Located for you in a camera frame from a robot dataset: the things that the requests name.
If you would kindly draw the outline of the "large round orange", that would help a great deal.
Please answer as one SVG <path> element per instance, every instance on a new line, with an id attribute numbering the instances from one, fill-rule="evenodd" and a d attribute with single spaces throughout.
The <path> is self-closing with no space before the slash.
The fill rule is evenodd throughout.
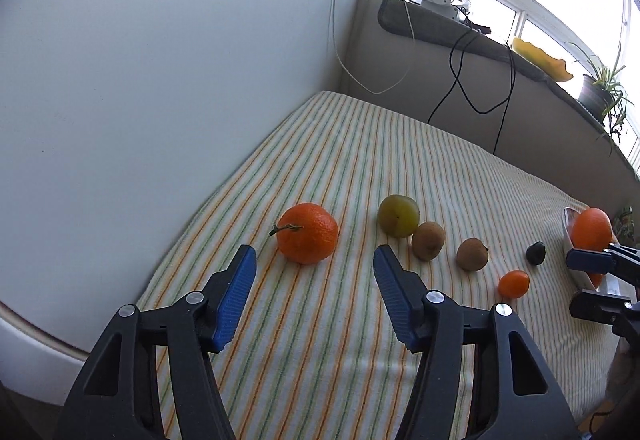
<path id="1" fill-rule="evenodd" d="M 599 208 L 587 208 L 575 219 L 570 239 L 575 248 L 603 252 L 612 242 L 608 215 Z"/>

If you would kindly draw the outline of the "small kumquat orange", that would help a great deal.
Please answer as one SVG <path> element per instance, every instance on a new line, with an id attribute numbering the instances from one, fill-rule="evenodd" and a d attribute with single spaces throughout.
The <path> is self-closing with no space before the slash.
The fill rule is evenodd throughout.
<path id="1" fill-rule="evenodd" d="M 498 283 L 498 293 L 503 298 L 518 299 L 529 290 L 529 275 L 522 270 L 514 270 L 506 273 Z"/>

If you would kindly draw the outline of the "brown kiwi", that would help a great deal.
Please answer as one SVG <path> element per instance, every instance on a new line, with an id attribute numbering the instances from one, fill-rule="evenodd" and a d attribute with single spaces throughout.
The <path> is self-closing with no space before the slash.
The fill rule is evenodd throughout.
<path id="1" fill-rule="evenodd" d="M 446 242 L 444 228 L 435 221 L 421 223 L 412 234 L 411 250 L 416 258 L 431 261 L 436 258 Z"/>
<path id="2" fill-rule="evenodd" d="M 456 265 L 468 272 L 484 269 L 488 259 L 488 247 L 479 238 L 467 238 L 457 249 Z"/>

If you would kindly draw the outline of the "green plum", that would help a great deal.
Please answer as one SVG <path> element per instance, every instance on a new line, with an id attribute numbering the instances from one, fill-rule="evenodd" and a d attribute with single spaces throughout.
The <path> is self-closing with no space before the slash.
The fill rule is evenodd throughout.
<path id="1" fill-rule="evenodd" d="M 378 206 L 378 226 L 392 238 L 408 238 L 420 224 L 420 209 L 408 196 L 393 194 Z"/>

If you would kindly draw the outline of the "tangerine with stem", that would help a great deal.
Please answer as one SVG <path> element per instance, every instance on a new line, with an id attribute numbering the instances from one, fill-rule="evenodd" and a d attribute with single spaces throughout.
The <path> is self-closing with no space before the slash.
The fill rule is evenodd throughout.
<path id="1" fill-rule="evenodd" d="M 278 251 L 296 264 L 318 264 L 334 253 L 338 224 L 323 207 L 300 203 L 288 210 L 269 232 Z"/>

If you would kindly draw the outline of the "medium tangerine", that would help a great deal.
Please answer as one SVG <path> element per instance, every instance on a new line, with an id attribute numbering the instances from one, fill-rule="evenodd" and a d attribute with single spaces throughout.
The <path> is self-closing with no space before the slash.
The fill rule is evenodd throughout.
<path id="1" fill-rule="evenodd" d="M 602 280 L 604 278 L 604 275 L 600 273 L 588 272 L 587 275 L 594 288 L 598 288 L 601 285 Z"/>

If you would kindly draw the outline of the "white floral plate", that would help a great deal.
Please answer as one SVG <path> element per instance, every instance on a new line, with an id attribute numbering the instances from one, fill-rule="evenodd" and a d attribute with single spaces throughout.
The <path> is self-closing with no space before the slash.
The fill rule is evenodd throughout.
<path id="1" fill-rule="evenodd" d="M 587 252 L 603 252 L 605 249 L 605 232 L 610 231 L 608 240 L 611 244 L 620 242 L 613 233 L 608 215 L 599 208 L 577 210 L 570 207 L 563 209 L 564 252 L 565 263 L 568 264 L 568 254 L 574 250 L 585 249 Z M 580 290 L 596 290 L 610 295 L 631 295 L 632 288 L 620 281 L 611 273 L 591 273 L 570 269 L 570 277 Z"/>

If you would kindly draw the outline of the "green snack package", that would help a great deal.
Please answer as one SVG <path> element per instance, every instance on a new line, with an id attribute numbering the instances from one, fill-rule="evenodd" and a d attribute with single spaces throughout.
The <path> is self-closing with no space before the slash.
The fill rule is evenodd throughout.
<path id="1" fill-rule="evenodd" d="M 612 227 L 616 238 L 621 243 L 634 241 L 634 210 L 630 205 L 623 206 L 616 212 Z"/>

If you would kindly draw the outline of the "potted spider plant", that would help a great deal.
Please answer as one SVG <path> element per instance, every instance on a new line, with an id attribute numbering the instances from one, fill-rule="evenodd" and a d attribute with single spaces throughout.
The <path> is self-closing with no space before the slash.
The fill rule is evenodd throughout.
<path id="1" fill-rule="evenodd" d="M 627 110 L 634 105 L 620 82 L 620 74 L 626 66 L 620 62 L 622 43 L 619 42 L 614 64 L 605 65 L 598 56 L 589 54 L 574 41 L 567 41 L 586 61 L 586 74 L 582 75 L 582 90 L 578 100 L 585 101 L 582 106 L 603 126 L 603 132 L 611 139 L 620 142 L 628 122 Z"/>

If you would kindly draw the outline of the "yellow fruit bowl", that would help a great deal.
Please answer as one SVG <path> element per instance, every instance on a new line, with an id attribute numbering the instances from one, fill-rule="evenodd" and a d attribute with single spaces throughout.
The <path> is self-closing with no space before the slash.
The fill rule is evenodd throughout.
<path id="1" fill-rule="evenodd" d="M 512 48 L 519 56 L 540 68 L 555 82 L 569 82 L 574 78 L 574 75 L 567 70 L 565 60 L 552 58 L 547 52 L 526 40 L 514 37 Z"/>

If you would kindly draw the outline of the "striped tablecloth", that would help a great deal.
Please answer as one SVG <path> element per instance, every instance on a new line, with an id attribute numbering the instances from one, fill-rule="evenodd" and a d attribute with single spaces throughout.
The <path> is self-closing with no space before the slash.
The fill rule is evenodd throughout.
<path id="1" fill-rule="evenodd" d="M 214 357 L 224 407 L 240 439 L 390 439 L 420 362 L 396 338 L 372 269 L 386 242 L 378 205 L 404 194 L 447 241 L 417 260 L 392 241 L 402 265 L 459 304 L 488 309 L 500 278 L 525 270 L 528 293 L 514 310 L 544 354 L 576 420 L 605 397 L 616 337 L 579 321 L 564 261 L 562 213 L 574 200 L 479 146 L 386 108 L 334 92 L 288 116 L 216 189 L 172 245 L 139 299 L 165 307 L 253 246 L 257 275 L 232 342 Z M 288 261 L 269 232 L 300 203 L 338 224 L 334 253 L 318 264 Z M 489 252 L 477 272 L 456 265 L 459 245 Z M 546 259 L 525 253 L 538 241 Z"/>

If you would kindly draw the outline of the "white refrigerator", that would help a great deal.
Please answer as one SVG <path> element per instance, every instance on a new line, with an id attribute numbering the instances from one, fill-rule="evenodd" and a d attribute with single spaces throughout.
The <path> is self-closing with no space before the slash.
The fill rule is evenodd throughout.
<path id="1" fill-rule="evenodd" d="M 1 0 L 1 379 L 61 404 L 209 194 L 337 82 L 357 0 Z"/>

